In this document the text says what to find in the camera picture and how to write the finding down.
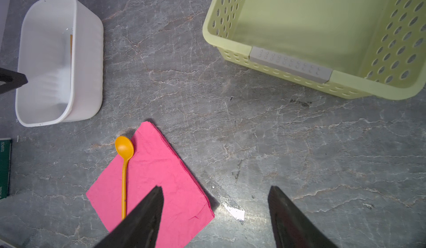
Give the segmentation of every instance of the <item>white plastic container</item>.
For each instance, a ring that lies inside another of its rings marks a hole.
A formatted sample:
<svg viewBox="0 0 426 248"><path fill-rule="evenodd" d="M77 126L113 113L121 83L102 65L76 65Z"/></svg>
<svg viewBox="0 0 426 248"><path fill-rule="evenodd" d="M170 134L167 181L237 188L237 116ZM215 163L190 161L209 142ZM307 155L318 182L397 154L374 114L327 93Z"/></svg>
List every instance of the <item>white plastic container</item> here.
<svg viewBox="0 0 426 248"><path fill-rule="evenodd" d="M25 127L80 121L102 104L104 27L78 0L40 0L21 29L15 111Z"/></svg>

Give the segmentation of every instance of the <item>marble tabletop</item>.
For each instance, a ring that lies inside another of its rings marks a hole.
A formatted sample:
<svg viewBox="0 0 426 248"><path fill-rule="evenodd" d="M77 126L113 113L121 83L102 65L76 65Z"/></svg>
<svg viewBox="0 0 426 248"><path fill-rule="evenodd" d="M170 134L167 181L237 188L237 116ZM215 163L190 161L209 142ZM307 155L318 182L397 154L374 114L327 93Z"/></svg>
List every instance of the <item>marble tabletop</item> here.
<svg viewBox="0 0 426 248"><path fill-rule="evenodd" d="M35 1L11 0L0 65L16 70ZM0 95L0 137L13 138L1 236L27 248L96 244L107 231L85 193L115 138L149 120L200 183L206 174L245 210L240 224L214 206L188 248L274 247L272 185L339 247L426 245L426 90L349 101L227 62L202 36L211 0L79 1L104 24L102 107L25 128L15 92Z"/></svg>

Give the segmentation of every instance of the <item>folded pink cloth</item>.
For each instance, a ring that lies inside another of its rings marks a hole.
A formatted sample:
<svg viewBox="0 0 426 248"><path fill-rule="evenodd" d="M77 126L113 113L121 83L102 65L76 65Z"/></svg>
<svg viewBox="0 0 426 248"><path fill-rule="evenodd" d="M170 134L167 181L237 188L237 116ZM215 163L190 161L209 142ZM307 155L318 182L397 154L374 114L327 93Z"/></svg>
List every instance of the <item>folded pink cloth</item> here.
<svg viewBox="0 0 426 248"><path fill-rule="evenodd" d="M161 186L164 206L156 247L184 247L214 218L210 202L152 123L142 123L132 143L135 155L127 169L127 214L153 187ZM117 155L86 193L108 231L121 222L122 168L123 159Z"/></svg>

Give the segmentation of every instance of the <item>green plastic basket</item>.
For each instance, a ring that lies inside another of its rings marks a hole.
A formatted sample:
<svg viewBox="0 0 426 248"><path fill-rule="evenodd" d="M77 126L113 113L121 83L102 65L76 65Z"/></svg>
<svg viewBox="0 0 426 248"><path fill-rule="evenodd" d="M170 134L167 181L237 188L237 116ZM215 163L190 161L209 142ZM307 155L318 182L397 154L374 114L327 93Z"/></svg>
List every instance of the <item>green plastic basket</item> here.
<svg viewBox="0 0 426 248"><path fill-rule="evenodd" d="M347 99L400 100L426 82L425 0L212 0L224 59Z"/></svg>

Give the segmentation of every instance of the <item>basket handle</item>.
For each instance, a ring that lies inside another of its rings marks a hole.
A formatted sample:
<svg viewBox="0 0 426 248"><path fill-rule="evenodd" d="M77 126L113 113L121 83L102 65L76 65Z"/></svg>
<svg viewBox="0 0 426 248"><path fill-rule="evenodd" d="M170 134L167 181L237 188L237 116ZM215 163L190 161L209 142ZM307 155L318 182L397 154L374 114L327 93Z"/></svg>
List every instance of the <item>basket handle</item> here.
<svg viewBox="0 0 426 248"><path fill-rule="evenodd" d="M317 83L330 80L332 69L310 62L276 53L271 50L253 46L249 55L250 61L262 64L276 70L284 71Z"/></svg>

